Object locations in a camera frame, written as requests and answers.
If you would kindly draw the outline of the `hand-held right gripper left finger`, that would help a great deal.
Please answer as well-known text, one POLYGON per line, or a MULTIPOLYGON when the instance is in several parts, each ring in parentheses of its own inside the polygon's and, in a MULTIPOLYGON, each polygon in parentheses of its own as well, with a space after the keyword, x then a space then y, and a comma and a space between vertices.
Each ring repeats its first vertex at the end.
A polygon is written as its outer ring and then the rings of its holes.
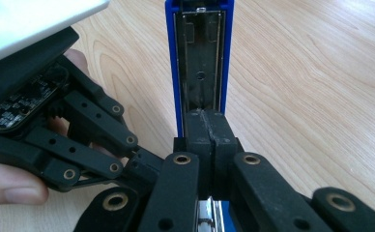
POLYGON ((212 143, 204 110, 191 110, 185 115, 183 136, 174 138, 173 151, 192 153, 199 158, 198 196, 209 197, 212 184, 212 143))

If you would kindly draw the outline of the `blue stapler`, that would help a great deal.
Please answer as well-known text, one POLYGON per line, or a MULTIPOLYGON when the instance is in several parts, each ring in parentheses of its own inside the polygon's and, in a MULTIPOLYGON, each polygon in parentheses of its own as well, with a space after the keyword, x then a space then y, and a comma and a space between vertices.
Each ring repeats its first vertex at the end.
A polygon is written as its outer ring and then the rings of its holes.
POLYGON ((234 0, 165 0, 178 136, 195 109, 223 113, 226 105, 234 0))

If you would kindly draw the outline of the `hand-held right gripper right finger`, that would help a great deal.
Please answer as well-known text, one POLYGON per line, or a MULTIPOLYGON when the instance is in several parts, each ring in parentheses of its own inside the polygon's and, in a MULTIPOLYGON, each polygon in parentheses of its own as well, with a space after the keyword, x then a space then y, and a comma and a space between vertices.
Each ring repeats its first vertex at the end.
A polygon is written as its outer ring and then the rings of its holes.
POLYGON ((213 198, 228 198, 231 186, 230 166, 240 151, 239 142, 229 126, 226 117, 217 111, 208 113, 210 138, 213 148, 213 198))

